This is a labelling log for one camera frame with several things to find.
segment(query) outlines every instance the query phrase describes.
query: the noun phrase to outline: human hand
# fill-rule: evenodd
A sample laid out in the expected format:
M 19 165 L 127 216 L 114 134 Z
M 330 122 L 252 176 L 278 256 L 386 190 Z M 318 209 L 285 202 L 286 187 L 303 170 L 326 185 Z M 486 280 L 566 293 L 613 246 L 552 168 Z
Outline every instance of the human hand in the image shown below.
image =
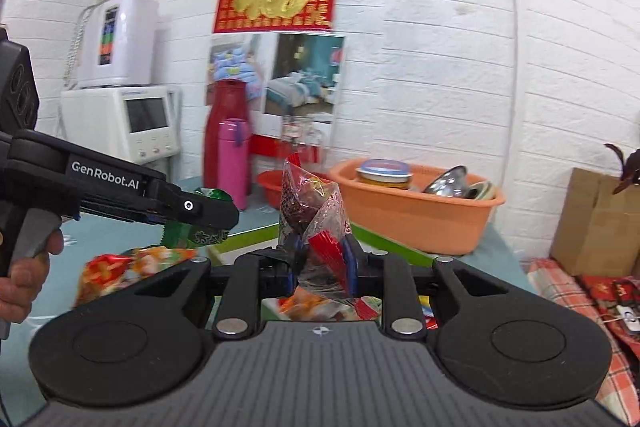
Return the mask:
M 14 263 L 9 277 L 0 279 L 0 318 L 14 323 L 27 318 L 31 303 L 49 275 L 49 253 L 57 255 L 63 247 L 62 232 L 56 230 L 49 236 L 44 252 Z

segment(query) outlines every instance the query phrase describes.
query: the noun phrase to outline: wall picture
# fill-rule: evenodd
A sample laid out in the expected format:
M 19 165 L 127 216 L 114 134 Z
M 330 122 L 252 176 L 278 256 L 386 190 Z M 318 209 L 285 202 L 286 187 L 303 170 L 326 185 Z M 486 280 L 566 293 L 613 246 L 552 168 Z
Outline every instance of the wall picture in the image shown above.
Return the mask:
M 343 37 L 280 33 L 266 83 L 265 114 L 311 116 L 315 122 L 331 123 L 343 46 Z
M 260 57 L 261 34 L 213 37 L 207 66 L 207 105 L 213 104 L 212 86 L 217 80 L 242 80 L 246 84 L 249 110 L 260 111 L 266 80 L 265 65 Z
M 331 34 L 213 34 L 206 104 L 213 104 L 215 82 L 242 80 L 255 134 L 279 137 L 282 117 L 292 115 L 312 118 L 329 136 L 344 44 Z

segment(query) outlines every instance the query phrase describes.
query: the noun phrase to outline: pink thermos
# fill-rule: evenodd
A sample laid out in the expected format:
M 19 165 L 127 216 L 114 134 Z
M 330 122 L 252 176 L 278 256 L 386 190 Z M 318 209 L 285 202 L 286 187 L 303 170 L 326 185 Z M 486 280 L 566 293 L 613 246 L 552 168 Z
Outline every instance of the pink thermos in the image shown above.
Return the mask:
M 235 206 L 246 209 L 246 186 L 249 176 L 249 138 L 246 120 L 228 118 L 218 132 L 218 188 L 229 194 Z

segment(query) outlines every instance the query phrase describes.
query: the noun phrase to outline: green snack package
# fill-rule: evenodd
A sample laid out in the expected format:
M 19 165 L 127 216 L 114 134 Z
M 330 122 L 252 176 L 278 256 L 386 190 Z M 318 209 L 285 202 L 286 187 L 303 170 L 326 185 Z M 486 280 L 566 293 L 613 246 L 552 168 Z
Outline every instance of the green snack package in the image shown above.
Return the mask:
M 196 188 L 194 194 L 215 200 L 232 201 L 231 196 L 219 188 Z M 208 229 L 178 221 L 167 221 L 164 225 L 161 245 L 167 248 L 199 248 L 222 243 L 228 230 Z

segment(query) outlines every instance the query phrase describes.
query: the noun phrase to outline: white appliance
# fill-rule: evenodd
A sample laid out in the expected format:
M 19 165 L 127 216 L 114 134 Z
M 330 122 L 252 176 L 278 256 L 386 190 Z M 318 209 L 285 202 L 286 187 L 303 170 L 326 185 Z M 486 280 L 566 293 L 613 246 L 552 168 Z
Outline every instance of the white appliance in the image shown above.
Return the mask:
M 84 29 L 78 88 L 146 86 L 158 25 L 155 0 L 108 0 Z
M 180 93 L 166 86 L 101 87 L 64 91 L 66 139 L 169 174 L 165 158 L 180 152 Z

